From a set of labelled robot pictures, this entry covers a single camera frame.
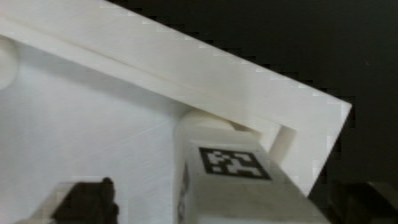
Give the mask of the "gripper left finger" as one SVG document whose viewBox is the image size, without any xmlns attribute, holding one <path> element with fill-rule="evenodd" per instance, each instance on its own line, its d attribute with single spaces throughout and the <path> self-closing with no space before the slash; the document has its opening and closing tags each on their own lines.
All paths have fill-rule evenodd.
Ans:
<svg viewBox="0 0 398 224">
<path fill-rule="evenodd" d="M 36 213 L 40 224 L 118 224 L 114 181 L 68 182 L 56 187 Z"/>
</svg>

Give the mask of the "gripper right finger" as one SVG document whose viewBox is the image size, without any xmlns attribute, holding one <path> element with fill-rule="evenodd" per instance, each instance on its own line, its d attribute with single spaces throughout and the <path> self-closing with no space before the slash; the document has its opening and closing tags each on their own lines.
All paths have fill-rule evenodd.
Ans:
<svg viewBox="0 0 398 224">
<path fill-rule="evenodd" d="M 386 182 L 335 182 L 333 224 L 398 224 L 398 189 Z"/>
</svg>

